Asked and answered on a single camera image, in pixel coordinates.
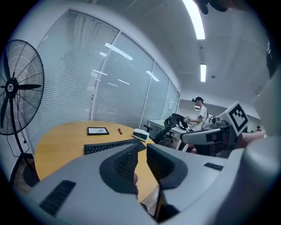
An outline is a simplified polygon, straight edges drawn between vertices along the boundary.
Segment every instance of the desk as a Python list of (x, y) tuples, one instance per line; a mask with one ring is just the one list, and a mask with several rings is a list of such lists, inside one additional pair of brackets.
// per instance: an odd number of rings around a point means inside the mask
[[(87, 127), (106, 127), (109, 135), (87, 135)], [(84, 155), (85, 144), (117, 142), (132, 139), (133, 128), (103, 121), (78, 121), (54, 127), (39, 141), (35, 152), (35, 167), (40, 180), (55, 172), (73, 159)], [(149, 138), (144, 145), (154, 142)], [(138, 153), (135, 170), (138, 176), (138, 201), (143, 201), (158, 188), (146, 163), (146, 150)]]
[[(165, 129), (165, 126), (162, 124), (162, 122), (164, 122), (164, 120), (149, 120), (148, 121), (148, 126), (150, 127), (150, 125), (152, 124), (152, 125), (155, 125), (155, 126), (159, 127), (162, 130), (162, 129)], [(176, 134), (184, 134), (184, 133), (186, 133), (186, 131), (184, 131), (184, 130), (178, 128), (178, 127), (174, 127), (170, 131), (174, 132)], [(181, 144), (181, 139), (179, 138), (176, 150), (179, 149), (180, 144)]]

